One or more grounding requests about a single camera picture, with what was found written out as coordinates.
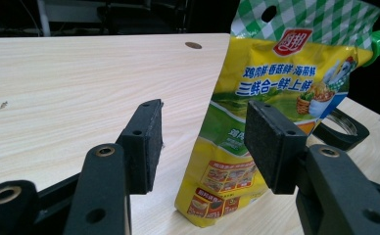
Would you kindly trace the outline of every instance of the chair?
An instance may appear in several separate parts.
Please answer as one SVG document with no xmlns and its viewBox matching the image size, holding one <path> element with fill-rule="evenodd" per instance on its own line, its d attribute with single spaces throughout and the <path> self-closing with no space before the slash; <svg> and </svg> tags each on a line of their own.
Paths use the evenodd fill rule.
<svg viewBox="0 0 380 235">
<path fill-rule="evenodd" d="M 184 19 L 184 2 L 175 4 L 151 0 L 107 0 L 98 7 L 102 21 L 101 34 L 105 29 L 110 35 L 166 34 L 180 31 L 180 18 Z"/>
</svg>

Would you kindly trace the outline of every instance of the plastic pouch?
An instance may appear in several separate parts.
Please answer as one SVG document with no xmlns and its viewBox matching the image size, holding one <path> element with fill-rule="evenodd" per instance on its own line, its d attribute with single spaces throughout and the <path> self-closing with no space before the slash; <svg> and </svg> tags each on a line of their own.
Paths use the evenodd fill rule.
<svg viewBox="0 0 380 235">
<path fill-rule="evenodd" d="M 175 200 L 197 226 L 244 208 L 267 187 L 244 146 L 249 100 L 310 134 L 371 59 L 380 9 L 357 0 L 242 0 L 214 94 Z"/>
</svg>

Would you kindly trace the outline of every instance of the light wood tabletop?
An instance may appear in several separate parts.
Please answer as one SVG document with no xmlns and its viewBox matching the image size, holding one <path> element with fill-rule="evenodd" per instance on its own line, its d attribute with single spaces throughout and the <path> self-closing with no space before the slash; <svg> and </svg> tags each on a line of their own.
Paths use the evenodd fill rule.
<svg viewBox="0 0 380 235">
<path fill-rule="evenodd" d="M 0 38 L 0 183 L 25 179 L 40 191 L 79 173 L 88 150 L 114 143 L 139 104 L 162 99 L 165 147 L 153 192 L 131 196 L 133 234 L 302 234 L 295 195 L 268 191 L 207 228 L 174 207 L 228 40 L 228 34 Z M 339 108 L 369 129 L 349 155 L 380 183 L 380 116 L 350 99 Z"/>
</svg>

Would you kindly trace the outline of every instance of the dark background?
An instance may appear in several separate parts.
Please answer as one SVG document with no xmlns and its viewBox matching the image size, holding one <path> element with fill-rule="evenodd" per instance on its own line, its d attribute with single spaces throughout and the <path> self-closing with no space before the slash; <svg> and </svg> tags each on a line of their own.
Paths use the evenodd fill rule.
<svg viewBox="0 0 380 235">
<path fill-rule="evenodd" d="M 0 0 L 0 24 L 6 28 L 33 26 L 30 17 L 20 0 Z M 174 4 L 179 0 L 155 0 Z M 380 7 L 380 0 L 365 0 Z M 25 5 L 40 25 L 35 0 L 24 0 Z M 189 0 L 186 29 L 189 33 L 230 32 L 230 25 L 238 7 L 239 0 Z M 373 30 L 380 29 L 380 18 Z M 37 36 L 23 30 L 1 31 L 0 36 Z M 351 75 L 349 98 L 364 105 L 380 115 L 380 57 L 369 67 L 358 68 Z"/>
</svg>

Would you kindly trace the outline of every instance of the brand logo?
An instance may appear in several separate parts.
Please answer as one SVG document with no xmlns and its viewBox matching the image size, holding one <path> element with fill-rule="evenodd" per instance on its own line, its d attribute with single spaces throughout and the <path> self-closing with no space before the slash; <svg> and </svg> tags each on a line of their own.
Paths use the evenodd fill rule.
<svg viewBox="0 0 380 235">
<path fill-rule="evenodd" d="M 301 51 L 311 33 L 311 29 L 286 29 L 273 50 L 280 56 L 288 56 Z"/>
</svg>

